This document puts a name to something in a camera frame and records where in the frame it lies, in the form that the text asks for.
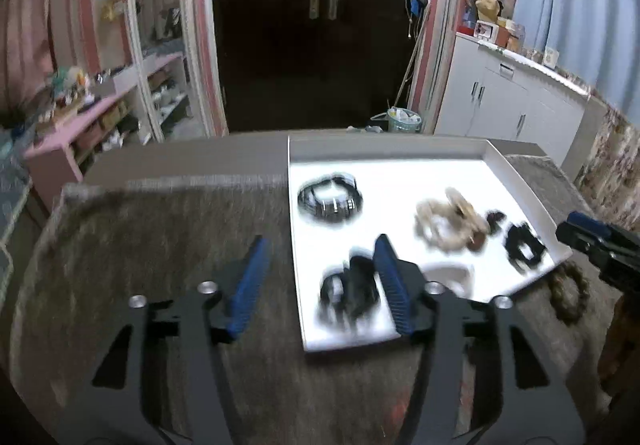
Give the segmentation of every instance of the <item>clutter on shelf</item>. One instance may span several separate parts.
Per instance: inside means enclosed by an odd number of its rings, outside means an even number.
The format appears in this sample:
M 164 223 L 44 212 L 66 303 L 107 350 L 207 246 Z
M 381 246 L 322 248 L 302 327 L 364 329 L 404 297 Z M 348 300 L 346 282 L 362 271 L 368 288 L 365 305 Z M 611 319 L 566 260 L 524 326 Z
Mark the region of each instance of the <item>clutter on shelf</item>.
M 504 9 L 507 1 L 465 0 L 458 31 L 519 53 L 524 45 L 525 30 L 510 19 L 513 10 Z
M 341 189 L 341 193 L 332 197 L 318 197 L 318 189 L 326 189 L 332 185 Z M 340 223 L 353 218 L 361 211 L 362 194 L 353 176 L 333 174 L 303 186 L 298 193 L 298 207 L 309 212 L 316 219 L 328 223 Z
M 87 110 L 99 97 L 91 92 L 89 75 L 78 67 L 59 69 L 49 77 L 51 102 L 36 124 L 36 136 L 41 138 L 58 130 L 80 110 Z

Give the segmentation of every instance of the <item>table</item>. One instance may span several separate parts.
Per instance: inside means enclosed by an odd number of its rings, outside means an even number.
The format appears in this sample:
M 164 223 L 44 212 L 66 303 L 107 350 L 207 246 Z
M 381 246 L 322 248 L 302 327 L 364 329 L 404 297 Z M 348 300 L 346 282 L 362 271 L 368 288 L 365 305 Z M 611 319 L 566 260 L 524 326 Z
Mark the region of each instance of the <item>table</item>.
M 325 131 L 308 131 L 313 132 L 321 134 Z M 271 131 L 127 147 L 102 155 L 86 174 L 84 182 L 88 185 L 119 188 L 133 180 L 172 176 L 286 175 L 288 139 L 287 131 Z M 545 155 L 533 143 L 505 140 L 491 142 L 503 155 Z

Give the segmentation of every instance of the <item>blue curtain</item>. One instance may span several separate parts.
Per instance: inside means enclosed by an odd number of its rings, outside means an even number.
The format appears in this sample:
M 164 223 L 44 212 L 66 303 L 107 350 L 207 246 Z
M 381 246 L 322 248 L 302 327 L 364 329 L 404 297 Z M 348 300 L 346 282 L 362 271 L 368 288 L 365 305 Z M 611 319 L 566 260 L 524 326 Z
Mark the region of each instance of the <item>blue curtain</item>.
M 516 0 L 525 46 L 558 50 L 580 76 L 640 126 L 640 0 Z

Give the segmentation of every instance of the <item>door frame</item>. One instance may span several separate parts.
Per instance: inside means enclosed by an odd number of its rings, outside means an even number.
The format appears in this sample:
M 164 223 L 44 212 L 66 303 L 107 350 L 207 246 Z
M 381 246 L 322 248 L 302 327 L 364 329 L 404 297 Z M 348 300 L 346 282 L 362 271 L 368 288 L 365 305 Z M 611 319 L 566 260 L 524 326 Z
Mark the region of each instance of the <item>door frame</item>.
M 422 115 L 423 131 L 433 134 L 453 54 L 458 2 L 430 0 L 430 3 L 431 12 L 420 40 L 408 107 Z M 202 90 L 196 98 L 202 102 L 203 117 L 210 118 L 215 126 L 213 135 L 208 136 L 228 134 L 218 69 L 213 0 L 180 0 L 180 7 L 183 30 L 185 23 L 190 28 L 185 35 L 190 72 L 192 78 L 198 76 Z
M 182 36 L 194 99 L 208 137 L 228 134 L 218 73 L 213 0 L 180 0 Z

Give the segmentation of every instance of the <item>pink shelf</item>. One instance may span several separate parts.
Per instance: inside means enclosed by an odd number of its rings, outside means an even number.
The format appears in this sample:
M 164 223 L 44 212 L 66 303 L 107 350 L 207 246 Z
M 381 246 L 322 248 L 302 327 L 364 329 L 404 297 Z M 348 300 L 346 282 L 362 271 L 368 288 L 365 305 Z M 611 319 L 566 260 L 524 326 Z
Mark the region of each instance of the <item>pink shelf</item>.
M 164 55 L 161 57 L 155 57 L 152 63 L 152 66 L 148 69 L 146 76 L 150 76 L 153 73 L 161 70 L 170 62 L 173 62 L 176 59 L 182 58 L 182 53 L 172 53 L 170 55 Z M 116 104 L 119 99 L 121 99 L 125 94 L 127 94 L 131 89 L 124 89 L 122 92 L 118 94 L 113 94 L 111 96 L 104 96 L 100 102 L 94 105 L 88 111 L 85 111 L 82 114 L 78 114 L 72 120 L 69 120 L 56 132 L 52 132 L 50 135 L 46 136 L 45 139 L 39 143 L 37 146 L 31 146 L 24 153 L 24 157 L 26 159 L 33 158 L 40 154 L 44 154 L 46 152 L 51 152 L 60 148 L 65 148 L 71 145 L 74 140 L 84 132 L 94 121 L 101 117 L 107 110 L 111 108 L 114 104 Z

